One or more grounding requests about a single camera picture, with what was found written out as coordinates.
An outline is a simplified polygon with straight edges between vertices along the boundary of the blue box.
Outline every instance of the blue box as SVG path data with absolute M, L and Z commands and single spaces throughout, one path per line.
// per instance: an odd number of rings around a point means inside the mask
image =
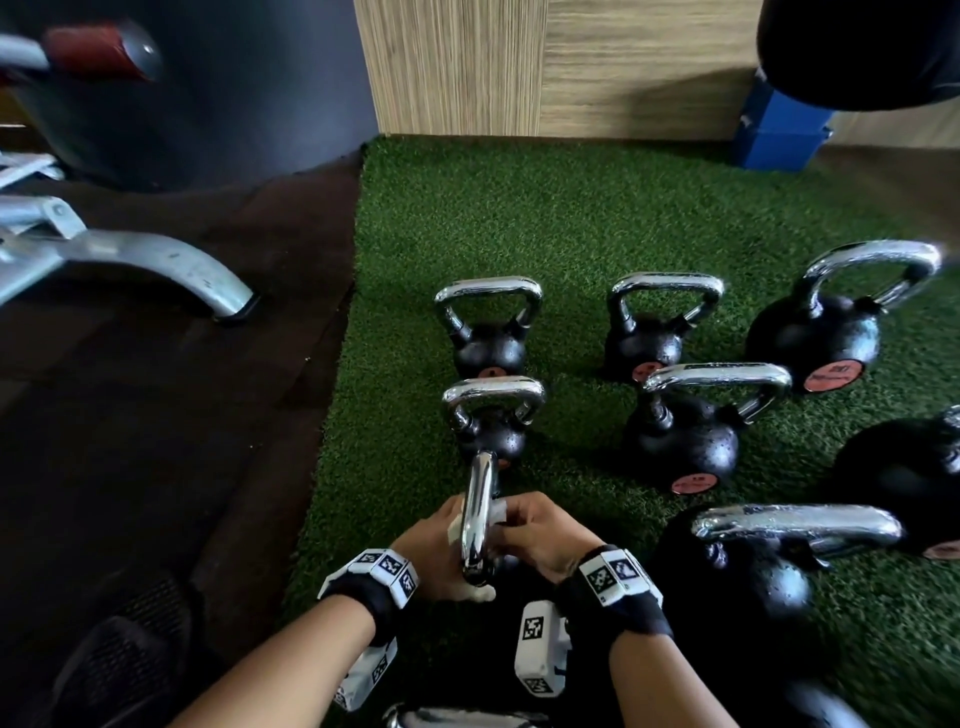
M 733 138 L 731 162 L 744 169 L 800 172 L 832 133 L 826 127 L 817 133 L 768 132 L 744 118 Z
M 812 107 L 780 93 L 758 68 L 742 114 L 765 132 L 816 134 L 827 125 L 833 109 Z

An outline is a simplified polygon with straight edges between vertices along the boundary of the wristband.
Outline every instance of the wristband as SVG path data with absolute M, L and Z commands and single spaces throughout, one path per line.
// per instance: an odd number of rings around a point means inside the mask
M 556 601 L 575 650 L 607 655 L 623 632 L 673 637 L 663 594 L 624 548 L 607 544 L 588 553 L 557 587 Z
M 399 613 L 417 590 L 414 565 L 389 548 L 368 548 L 331 573 L 317 594 L 349 596 L 367 609 L 376 625 L 371 646 L 381 647 L 396 636 Z

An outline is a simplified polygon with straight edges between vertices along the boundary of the wood wall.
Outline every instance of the wood wall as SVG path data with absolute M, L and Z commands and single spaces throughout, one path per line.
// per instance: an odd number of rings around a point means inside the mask
M 354 0 L 385 133 L 729 139 L 762 0 Z M 836 144 L 960 148 L 960 100 Z

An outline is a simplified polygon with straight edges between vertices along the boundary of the red label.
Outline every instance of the red label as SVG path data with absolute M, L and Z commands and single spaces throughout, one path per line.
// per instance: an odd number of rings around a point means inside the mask
M 807 392 L 829 392 L 832 389 L 846 387 L 863 374 L 863 364 L 856 359 L 841 359 L 817 369 L 806 378 L 804 389 Z
M 712 473 L 695 473 L 677 478 L 670 485 L 670 490 L 678 496 L 692 496 L 694 493 L 703 493 L 717 484 L 717 476 Z
M 924 551 L 928 559 L 946 559 L 954 561 L 960 559 L 960 541 L 944 541 L 942 544 L 931 546 Z
M 648 361 L 645 364 L 635 366 L 631 376 L 637 384 L 642 384 L 647 380 L 647 377 L 657 369 L 663 369 L 663 365 L 660 362 Z

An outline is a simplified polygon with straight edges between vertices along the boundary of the black wristband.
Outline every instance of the black wristband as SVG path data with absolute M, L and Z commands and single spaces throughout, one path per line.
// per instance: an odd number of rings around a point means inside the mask
M 349 596 L 370 612 L 376 625 L 371 647 L 382 647 L 396 636 L 400 608 L 396 606 L 390 589 L 383 584 L 367 574 L 345 573 L 330 582 L 320 601 L 333 595 Z
M 598 559 L 601 554 L 609 555 Z M 555 597 L 573 648 L 606 656 L 624 632 L 672 638 L 652 585 L 629 551 L 607 544 L 588 553 Z

